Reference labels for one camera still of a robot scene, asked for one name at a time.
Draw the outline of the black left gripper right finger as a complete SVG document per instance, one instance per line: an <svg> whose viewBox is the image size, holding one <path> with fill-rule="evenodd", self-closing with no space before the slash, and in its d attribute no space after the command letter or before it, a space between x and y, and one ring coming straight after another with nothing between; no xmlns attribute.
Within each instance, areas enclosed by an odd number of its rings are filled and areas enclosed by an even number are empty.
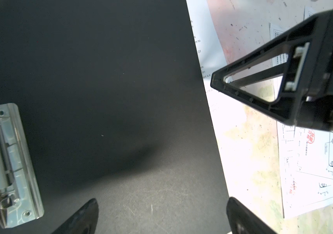
<svg viewBox="0 0 333 234"><path fill-rule="evenodd" d="M229 198L226 213L233 234L276 234L234 197Z"/></svg>

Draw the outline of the white text document sheet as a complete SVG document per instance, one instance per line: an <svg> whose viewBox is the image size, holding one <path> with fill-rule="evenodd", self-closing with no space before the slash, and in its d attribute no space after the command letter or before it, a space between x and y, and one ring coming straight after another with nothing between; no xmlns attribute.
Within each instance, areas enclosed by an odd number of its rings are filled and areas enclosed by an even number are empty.
<svg viewBox="0 0 333 234"><path fill-rule="evenodd" d="M236 125L246 121L242 104L213 89L213 72L227 65L207 1L187 1L190 24L203 77L205 93L217 141Z"/></svg>

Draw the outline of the orange file folder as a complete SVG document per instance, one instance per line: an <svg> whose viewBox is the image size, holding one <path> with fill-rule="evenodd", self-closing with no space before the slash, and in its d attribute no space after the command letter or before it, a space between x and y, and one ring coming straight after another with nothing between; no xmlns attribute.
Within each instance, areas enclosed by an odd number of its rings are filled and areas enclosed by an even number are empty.
<svg viewBox="0 0 333 234"><path fill-rule="evenodd" d="M228 191L185 1L0 1L0 104L20 112L50 234L227 234Z"/></svg>

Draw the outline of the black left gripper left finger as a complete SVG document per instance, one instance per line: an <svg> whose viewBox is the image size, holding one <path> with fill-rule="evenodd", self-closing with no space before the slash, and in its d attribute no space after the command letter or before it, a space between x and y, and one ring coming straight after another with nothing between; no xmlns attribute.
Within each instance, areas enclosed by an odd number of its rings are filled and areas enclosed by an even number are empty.
<svg viewBox="0 0 333 234"><path fill-rule="evenodd" d="M99 206L96 199L90 199L52 234L94 234L98 222Z"/></svg>

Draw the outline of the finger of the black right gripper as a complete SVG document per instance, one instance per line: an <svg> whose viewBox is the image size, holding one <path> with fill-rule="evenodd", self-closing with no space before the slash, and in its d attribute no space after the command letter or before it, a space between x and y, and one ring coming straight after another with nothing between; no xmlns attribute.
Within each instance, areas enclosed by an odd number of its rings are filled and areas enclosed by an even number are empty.
<svg viewBox="0 0 333 234"><path fill-rule="evenodd" d="M312 17L284 32L282 34L284 42L279 47L275 47L276 40L270 41L241 59L215 71L211 76L211 87L279 122L297 124L302 99L309 81L303 76L303 68L315 25ZM288 52L286 63L238 78L232 82L228 81L229 77L239 72L271 60L276 56L278 49L282 49L281 53ZM245 86L273 79L280 74L283 75L282 83L278 98L274 101L266 101L243 90Z"/></svg>

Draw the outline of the technical drawing sheet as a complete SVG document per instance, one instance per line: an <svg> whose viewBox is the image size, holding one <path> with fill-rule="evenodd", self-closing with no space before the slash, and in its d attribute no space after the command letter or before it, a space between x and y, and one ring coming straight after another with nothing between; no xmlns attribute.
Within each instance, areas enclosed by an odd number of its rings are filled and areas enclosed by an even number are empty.
<svg viewBox="0 0 333 234"><path fill-rule="evenodd" d="M333 132L277 123L284 218L333 204Z"/></svg>
<svg viewBox="0 0 333 234"><path fill-rule="evenodd" d="M305 6L304 8L304 20L308 19L312 15L316 14L316 11L308 6ZM279 47L280 44L284 42L284 38L282 37L282 34L284 34L286 30L281 28L280 26L270 23L270 40L274 41L276 40L275 47ZM277 50L277 54L275 57L271 59L272 66L276 67L283 63L286 63L288 60L288 52L281 53L282 49ZM274 88L274 97L275 99L278 98L279 90L281 87L283 75L280 74L278 77L273 78L273 88Z"/></svg>

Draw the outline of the metal folder clip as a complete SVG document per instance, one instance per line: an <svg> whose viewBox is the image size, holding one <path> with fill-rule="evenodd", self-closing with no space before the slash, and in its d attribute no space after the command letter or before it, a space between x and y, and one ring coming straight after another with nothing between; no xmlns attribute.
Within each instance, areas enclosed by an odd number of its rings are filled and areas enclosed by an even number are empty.
<svg viewBox="0 0 333 234"><path fill-rule="evenodd" d="M0 226L14 228L43 215L18 106L0 104Z"/></svg>

